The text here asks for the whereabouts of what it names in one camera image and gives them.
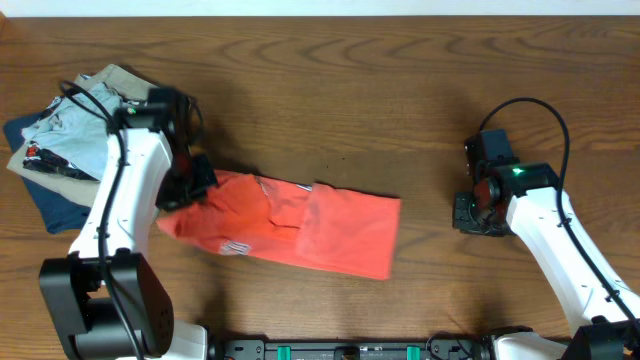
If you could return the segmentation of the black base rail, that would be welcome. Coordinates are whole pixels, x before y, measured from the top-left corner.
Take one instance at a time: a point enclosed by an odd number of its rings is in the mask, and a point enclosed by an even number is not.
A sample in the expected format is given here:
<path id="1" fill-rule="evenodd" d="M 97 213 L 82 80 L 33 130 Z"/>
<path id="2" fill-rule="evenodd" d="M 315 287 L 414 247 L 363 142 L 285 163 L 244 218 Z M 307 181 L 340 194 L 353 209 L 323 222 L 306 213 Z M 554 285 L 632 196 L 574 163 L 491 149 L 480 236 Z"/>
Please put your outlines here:
<path id="1" fill-rule="evenodd" d="M 306 341 L 231 339 L 212 343 L 213 360 L 490 360 L 490 346 L 471 338 L 439 333 L 417 341 Z"/>

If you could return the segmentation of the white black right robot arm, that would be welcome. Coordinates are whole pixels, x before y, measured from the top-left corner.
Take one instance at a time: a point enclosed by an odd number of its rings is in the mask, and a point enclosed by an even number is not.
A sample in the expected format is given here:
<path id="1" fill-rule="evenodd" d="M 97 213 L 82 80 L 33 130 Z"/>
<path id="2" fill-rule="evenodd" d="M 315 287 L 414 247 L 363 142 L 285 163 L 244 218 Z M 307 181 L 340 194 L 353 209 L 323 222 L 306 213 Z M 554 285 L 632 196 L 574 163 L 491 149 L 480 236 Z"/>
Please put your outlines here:
<path id="1" fill-rule="evenodd" d="M 572 338 L 545 339 L 513 327 L 484 338 L 477 359 L 636 359 L 639 297 L 609 265 L 577 219 L 547 163 L 523 164 L 503 130 L 464 143 L 469 192 L 454 198 L 452 225 L 462 233 L 515 235 L 552 287 Z"/>

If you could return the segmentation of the red orange t-shirt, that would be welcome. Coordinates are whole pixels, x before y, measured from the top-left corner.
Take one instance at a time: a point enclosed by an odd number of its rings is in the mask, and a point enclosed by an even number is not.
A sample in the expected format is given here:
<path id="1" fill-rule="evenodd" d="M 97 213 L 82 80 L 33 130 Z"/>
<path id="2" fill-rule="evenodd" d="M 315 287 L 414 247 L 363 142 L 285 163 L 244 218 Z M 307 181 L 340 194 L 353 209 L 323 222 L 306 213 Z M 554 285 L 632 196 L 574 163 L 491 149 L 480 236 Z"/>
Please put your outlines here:
<path id="1" fill-rule="evenodd" d="M 390 277 L 400 199 L 231 171 L 216 176 L 203 201 L 159 218 L 158 228 L 217 255 Z"/>

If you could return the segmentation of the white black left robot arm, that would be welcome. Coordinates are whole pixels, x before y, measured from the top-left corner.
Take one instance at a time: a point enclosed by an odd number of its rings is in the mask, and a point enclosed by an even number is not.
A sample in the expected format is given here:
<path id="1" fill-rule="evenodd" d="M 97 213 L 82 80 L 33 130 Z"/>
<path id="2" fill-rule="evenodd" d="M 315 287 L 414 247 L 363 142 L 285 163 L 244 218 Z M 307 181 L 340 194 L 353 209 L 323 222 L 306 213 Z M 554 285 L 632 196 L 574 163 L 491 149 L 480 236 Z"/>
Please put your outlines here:
<path id="1" fill-rule="evenodd" d="M 39 287 L 69 359 L 198 359 L 214 350 L 201 325 L 175 319 L 170 296 L 145 258 L 161 211 L 206 197 L 217 180 L 192 145 L 196 101 L 155 87 L 140 105 L 108 111 L 79 85 L 61 90 L 103 120 L 108 155 L 93 206 L 67 256 L 41 266 Z"/>

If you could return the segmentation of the navy blue folded garment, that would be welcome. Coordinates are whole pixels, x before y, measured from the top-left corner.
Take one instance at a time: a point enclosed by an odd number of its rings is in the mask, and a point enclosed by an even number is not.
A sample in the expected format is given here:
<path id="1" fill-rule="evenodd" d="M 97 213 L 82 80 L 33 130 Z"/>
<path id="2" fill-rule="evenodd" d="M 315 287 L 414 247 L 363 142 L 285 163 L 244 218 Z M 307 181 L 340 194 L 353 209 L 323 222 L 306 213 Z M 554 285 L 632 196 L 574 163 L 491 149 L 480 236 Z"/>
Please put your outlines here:
<path id="1" fill-rule="evenodd" d="M 39 117 L 39 113 L 34 113 L 10 120 L 3 126 L 5 138 L 14 155 L 24 144 L 21 130 L 34 124 Z M 58 234 L 66 230 L 81 229 L 84 226 L 90 213 L 89 207 L 71 202 L 61 194 L 48 190 L 25 177 L 21 179 L 38 208 L 48 233 Z"/>

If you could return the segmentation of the beige folded pants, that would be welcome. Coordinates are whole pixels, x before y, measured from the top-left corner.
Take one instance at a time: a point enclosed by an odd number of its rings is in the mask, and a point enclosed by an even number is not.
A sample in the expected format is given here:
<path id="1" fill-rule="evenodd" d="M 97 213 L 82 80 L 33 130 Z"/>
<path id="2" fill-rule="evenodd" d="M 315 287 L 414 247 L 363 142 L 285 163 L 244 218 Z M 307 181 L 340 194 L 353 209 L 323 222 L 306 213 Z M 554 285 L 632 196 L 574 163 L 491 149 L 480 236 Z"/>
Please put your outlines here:
<path id="1" fill-rule="evenodd" d="M 93 76 L 79 75 L 75 83 L 90 92 L 109 111 L 127 100 L 144 102 L 154 85 L 125 69 L 110 64 Z M 48 190 L 61 194 L 71 202 L 93 205 L 107 160 L 105 123 L 78 108 L 68 100 L 55 101 L 54 109 L 42 115 L 35 124 L 21 130 L 26 140 L 13 155 L 7 168 Z M 74 170 L 88 176 L 86 180 L 63 175 L 57 171 L 46 173 L 27 167 L 27 150 L 41 145 L 69 161 Z"/>

